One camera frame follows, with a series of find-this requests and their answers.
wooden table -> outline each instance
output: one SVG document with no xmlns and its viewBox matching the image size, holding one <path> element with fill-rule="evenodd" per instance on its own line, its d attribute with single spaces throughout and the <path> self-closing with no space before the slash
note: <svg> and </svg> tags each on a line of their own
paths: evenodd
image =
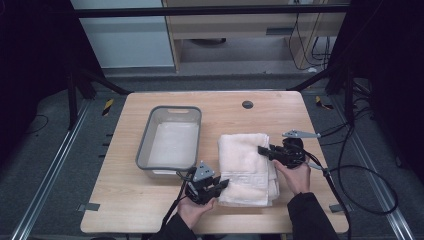
<svg viewBox="0 0 424 240">
<path fill-rule="evenodd" d="M 251 109 L 242 107 L 252 101 Z M 98 211 L 86 211 L 81 230 L 86 233 L 153 233 L 178 195 L 181 181 L 152 179 L 135 163 L 150 111 L 159 105 L 197 106 L 202 111 L 198 161 L 203 160 L 220 175 L 217 141 L 222 134 L 266 133 L 270 143 L 282 145 L 283 132 L 298 129 L 314 132 L 298 92 L 155 92 L 133 93 L 126 100 L 112 142 L 90 198 Z M 325 159 L 317 139 L 304 139 L 305 149 L 323 165 Z M 280 197 L 272 207 L 232 208 L 218 204 L 205 214 L 194 232 L 290 233 L 287 203 L 293 197 L 283 176 Z M 347 231 L 343 213 L 331 213 L 337 204 L 322 172 L 312 169 L 313 191 L 337 232 Z"/>
</svg>

floor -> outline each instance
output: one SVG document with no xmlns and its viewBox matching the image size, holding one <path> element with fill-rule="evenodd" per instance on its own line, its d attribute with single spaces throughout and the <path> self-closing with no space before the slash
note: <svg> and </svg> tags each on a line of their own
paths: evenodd
<svg viewBox="0 0 424 240">
<path fill-rule="evenodd" d="M 324 50 L 325 40 L 317 44 L 315 52 Z M 316 65 L 298 69 L 287 45 L 278 38 L 227 39 L 223 44 L 187 40 L 181 60 L 178 73 L 110 76 L 110 81 L 133 91 L 286 89 L 325 67 L 322 60 L 310 56 Z M 367 84 L 366 80 L 358 81 Z M 321 133 L 345 122 L 343 93 L 327 96 L 323 91 L 325 84 L 323 79 L 302 92 L 313 125 Z M 13 234 L 24 236 L 21 239 L 140 238 L 124 233 L 87 235 L 79 229 L 83 212 L 77 209 L 89 201 L 125 103 L 125 96 L 94 85 L 98 91 L 94 100 L 79 98 L 79 108 L 87 111 L 81 114 L 84 122 L 75 136 L 69 136 L 67 131 L 66 92 L 47 97 L 39 104 L 28 134 L 11 156 L 14 164 L 0 175 L 0 239 L 18 239 Z M 317 104 L 317 96 L 321 97 L 322 105 Z M 111 98 L 113 106 L 107 116 L 102 116 L 105 103 Z M 351 199 L 345 195 L 342 198 L 354 209 L 352 239 L 424 239 L 424 213 L 420 210 L 424 202 L 423 185 L 412 171 L 396 166 L 394 153 L 373 120 L 368 103 L 358 100 L 355 112 L 355 131 L 349 135 L 345 148 L 341 142 L 346 137 L 346 128 L 320 140 L 327 163 L 336 168 L 341 159 L 344 164 L 366 166 L 380 173 L 390 185 L 358 169 L 342 171 L 343 185 Z M 70 149 L 61 148 L 64 139 L 70 139 Z M 337 175 L 333 179 L 338 183 Z M 48 191 L 41 191 L 40 186 L 47 186 Z M 352 202 L 356 200 L 359 206 L 378 212 L 387 210 L 394 204 L 387 186 L 394 189 L 399 199 L 392 214 L 371 214 Z"/>
</svg>

folded towel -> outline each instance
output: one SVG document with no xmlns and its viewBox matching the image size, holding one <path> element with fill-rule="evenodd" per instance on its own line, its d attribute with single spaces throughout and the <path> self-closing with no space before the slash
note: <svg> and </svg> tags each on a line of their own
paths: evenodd
<svg viewBox="0 0 424 240">
<path fill-rule="evenodd" d="M 258 153 L 269 147 L 263 133 L 222 135 L 218 140 L 221 180 L 230 179 L 218 203 L 224 206 L 270 206 L 279 196 L 274 165 Z"/>
</svg>

cabinet door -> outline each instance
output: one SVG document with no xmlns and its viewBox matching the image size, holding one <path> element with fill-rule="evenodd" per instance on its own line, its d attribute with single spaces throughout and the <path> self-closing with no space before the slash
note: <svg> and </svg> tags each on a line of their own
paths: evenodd
<svg viewBox="0 0 424 240">
<path fill-rule="evenodd" d="M 71 0 L 75 9 L 162 7 L 160 0 Z M 174 67 L 164 17 L 80 20 L 103 69 Z"/>
</svg>

human hand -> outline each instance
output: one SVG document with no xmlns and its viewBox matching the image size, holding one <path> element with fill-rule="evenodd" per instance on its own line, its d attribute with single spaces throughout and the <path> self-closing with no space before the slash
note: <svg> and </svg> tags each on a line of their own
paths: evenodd
<svg viewBox="0 0 424 240">
<path fill-rule="evenodd" d="M 188 228 L 192 229 L 194 225 L 200 220 L 200 217 L 207 211 L 213 208 L 213 204 L 216 199 L 212 198 L 207 204 L 200 205 L 194 203 L 188 197 L 183 198 L 178 203 L 177 212 L 183 219 L 183 221 L 187 224 Z"/>
<path fill-rule="evenodd" d="M 310 192 L 311 168 L 308 164 L 303 163 L 296 168 L 290 169 L 277 160 L 272 160 L 272 162 L 274 162 L 274 166 L 278 171 L 284 175 L 289 189 L 295 196 L 299 193 Z"/>
</svg>

